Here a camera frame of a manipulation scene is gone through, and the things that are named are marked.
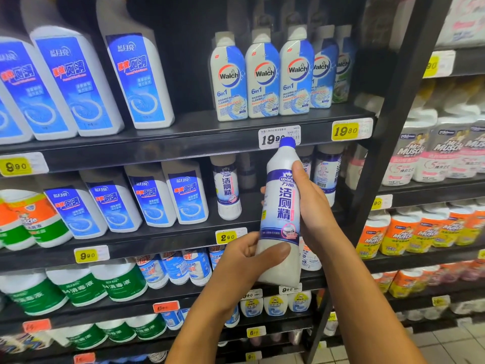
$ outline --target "white price tag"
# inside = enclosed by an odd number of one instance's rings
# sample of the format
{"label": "white price tag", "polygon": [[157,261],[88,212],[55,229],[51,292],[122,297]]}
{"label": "white price tag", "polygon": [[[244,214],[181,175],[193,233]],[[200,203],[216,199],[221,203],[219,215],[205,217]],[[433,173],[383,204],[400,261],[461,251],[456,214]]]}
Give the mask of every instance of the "white price tag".
{"label": "white price tag", "polygon": [[74,250],[76,263],[91,263],[107,261],[110,258],[110,250],[107,245],[87,246]]}
{"label": "white price tag", "polygon": [[0,173],[5,177],[46,174],[49,167],[40,152],[0,156]]}
{"label": "white price tag", "polygon": [[260,299],[263,297],[263,289],[249,290],[241,300]]}
{"label": "white price tag", "polygon": [[283,137],[293,137],[296,145],[302,141],[302,130],[299,125],[281,128],[260,129],[258,131],[259,149],[278,148]]}
{"label": "white price tag", "polygon": [[287,287],[287,286],[280,286],[279,287],[279,294],[286,295],[288,293],[299,293],[302,290],[302,283],[298,284],[298,287]]}
{"label": "white price tag", "polygon": [[246,227],[240,227],[238,229],[219,230],[215,232],[215,239],[217,244],[223,245],[233,240],[236,240],[238,237],[241,237],[246,234],[247,234]]}
{"label": "white price tag", "polygon": [[375,197],[371,211],[386,210],[392,207],[392,194],[378,195]]}
{"label": "white price tag", "polygon": [[374,120],[371,117],[332,122],[332,140],[347,141],[370,138]]}
{"label": "white price tag", "polygon": [[458,318],[456,320],[456,325],[460,328],[466,329],[465,325],[470,325],[470,324],[473,324],[471,317]]}
{"label": "white price tag", "polygon": [[448,77],[453,72],[456,51],[434,51],[431,54],[423,78]]}

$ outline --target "price tag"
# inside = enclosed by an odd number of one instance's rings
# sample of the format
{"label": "price tag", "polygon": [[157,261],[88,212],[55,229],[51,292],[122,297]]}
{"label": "price tag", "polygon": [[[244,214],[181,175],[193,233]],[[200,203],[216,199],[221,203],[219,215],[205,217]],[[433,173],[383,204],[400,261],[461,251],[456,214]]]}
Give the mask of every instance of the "price tag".
{"label": "price tag", "polygon": [[439,297],[432,297],[431,301],[433,302],[434,307],[447,307],[451,303],[451,299],[449,295],[442,295]]}
{"label": "price tag", "polygon": [[431,54],[423,78],[448,77],[453,72],[456,51],[435,51]]}
{"label": "price tag", "polygon": [[93,352],[74,355],[74,364],[93,364],[95,361],[96,354]]}
{"label": "price tag", "polygon": [[293,137],[296,145],[302,141],[302,130],[299,125],[285,126],[281,128],[259,129],[259,149],[278,148],[279,141],[284,137]]}
{"label": "price tag", "polygon": [[247,338],[264,336],[266,334],[266,327],[259,326],[259,327],[252,327],[246,329]]}
{"label": "price tag", "polygon": [[261,351],[247,352],[246,361],[257,361],[263,358]]}
{"label": "price tag", "polygon": [[5,177],[46,174],[49,167],[40,152],[0,156],[0,173]]}
{"label": "price tag", "polygon": [[263,297],[263,289],[249,290],[241,300],[259,299]]}
{"label": "price tag", "polygon": [[110,258],[110,250],[107,245],[88,246],[74,250],[76,263],[91,263],[107,261]]}
{"label": "price tag", "polygon": [[374,121],[370,117],[341,120],[332,123],[332,140],[356,140],[370,138]]}
{"label": "price tag", "polygon": [[375,197],[371,211],[386,210],[392,207],[392,194],[378,195]]}
{"label": "price tag", "polygon": [[280,286],[279,287],[279,294],[286,295],[288,293],[299,293],[302,290],[302,283],[298,284],[298,287],[287,287],[287,286]]}
{"label": "price tag", "polygon": [[153,311],[155,313],[166,313],[180,310],[180,304],[178,300],[164,301],[163,303],[155,303],[153,305]]}
{"label": "price tag", "polygon": [[466,329],[467,325],[473,324],[471,317],[458,318],[456,320],[456,326]]}
{"label": "price tag", "polygon": [[24,328],[25,333],[52,330],[51,320],[49,318],[24,322],[22,323],[22,327]]}
{"label": "price tag", "polygon": [[228,229],[228,230],[219,230],[215,232],[215,239],[217,244],[227,244],[233,240],[236,240],[238,237],[247,234],[246,227],[240,227],[239,229]]}

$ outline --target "blue moon toilet cleaner bottle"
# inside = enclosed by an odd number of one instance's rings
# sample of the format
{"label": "blue moon toilet cleaner bottle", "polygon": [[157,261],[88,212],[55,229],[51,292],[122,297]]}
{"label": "blue moon toilet cleaner bottle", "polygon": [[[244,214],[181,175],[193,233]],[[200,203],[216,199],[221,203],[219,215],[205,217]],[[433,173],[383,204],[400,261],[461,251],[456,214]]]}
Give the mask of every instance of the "blue moon toilet cleaner bottle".
{"label": "blue moon toilet cleaner bottle", "polygon": [[283,45],[279,55],[279,114],[308,113],[315,56],[310,42],[306,39],[306,25],[289,27],[288,42]]}
{"label": "blue moon toilet cleaner bottle", "polygon": [[148,226],[170,227],[177,220],[159,163],[125,165],[125,172]]}
{"label": "blue moon toilet cleaner bottle", "polygon": [[211,156],[210,162],[214,173],[217,211],[223,220],[235,220],[242,212],[236,170],[236,155],[222,154],[220,156]]}
{"label": "blue moon toilet cleaner bottle", "polygon": [[278,115],[279,54],[271,44],[269,28],[252,31],[253,44],[246,52],[249,117]]}
{"label": "blue moon toilet cleaner bottle", "polygon": [[132,19],[126,0],[96,0],[96,14],[135,128],[169,127],[175,115],[153,30]]}
{"label": "blue moon toilet cleaner bottle", "polygon": [[137,231],[142,224],[135,201],[116,167],[79,171],[112,232]]}
{"label": "blue moon toilet cleaner bottle", "polygon": [[209,217],[199,164],[195,161],[163,161],[161,168],[180,225],[200,223]]}
{"label": "blue moon toilet cleaner bottle", "polygon": [[215,49],[210,56],[217,119],[247,119],[246,64],[231,32],[215,34]]}
{"label": "blue moon toilet cleaner bottle", "polygon": [[68,25],[55,0],[20,0],[24,26],[45,60],[81,136],[111,135],[125,124],[88,34]]}
{"label": "blue moon toilet cleaner bottle", "polygon": [[[75,137],[78,128],[49,67],[24,31],[7,22],[6,5],[0,9],[0,96],[14,102],[37,140]],[[16,134],[24,131],[20,118],[8,121]]]}
{"label": "blue moon toilet cleaner bottle", "polygon": [[334,25],[318,27],[312,44],[315,53],[310,100],[312,109],[328,109],[332,104],[338,62],[338,44],[333,39],[334,30]]}
{"label": "blue moon toilet cleaner bottle", "polygon": [[297,287],[300,282],[300,192],[293,180],[292,165],[300,158],[295,151],[295,140],[284,137],[279,149],[270,159],[267,169],[259,254],[270,246],[286,242],[291,246],[288,257],[279,265],[268,269],[258,279],[260,282]]}

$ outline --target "orange price tag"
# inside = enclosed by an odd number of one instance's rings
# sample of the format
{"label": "orange price tag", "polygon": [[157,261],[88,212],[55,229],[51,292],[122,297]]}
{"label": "orange price tag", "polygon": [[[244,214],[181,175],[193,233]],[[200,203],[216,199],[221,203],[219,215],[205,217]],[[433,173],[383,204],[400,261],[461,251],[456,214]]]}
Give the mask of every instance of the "orange price tag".
{"label": "orange price tag", "polygon": [[153,305],[153,311],[155,313],[165,313],[180,310],[180,304],[178,300],[165,301],[163,303],[156,303]]}
{"label": "orange price tag", "polygon": [[85,352],[83,354],[74,355],[74,364],[92,364],[96,361],[96,354],[93,352]]}
{"label": "orange price tag", "polygon": [[22,327],[24,328],[25,333],[36,333],[40,331],[52,330],[51,320],[49,318],[24,322],[22,323]]}

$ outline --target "tile floor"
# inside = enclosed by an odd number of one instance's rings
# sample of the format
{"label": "tile floor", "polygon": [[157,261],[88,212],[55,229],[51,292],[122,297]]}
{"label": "tile floor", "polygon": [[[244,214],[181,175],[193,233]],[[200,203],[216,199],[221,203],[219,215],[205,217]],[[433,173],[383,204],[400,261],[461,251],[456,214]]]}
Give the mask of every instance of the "tile floor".
{"label": "tile floor", "polygon": [[[483,364],[485,323],[411,335],[428,364]],[[350,364],[343,346],[317,349],[312,364]],[[304,364],[300,354],[259,360],[256,364]]]}

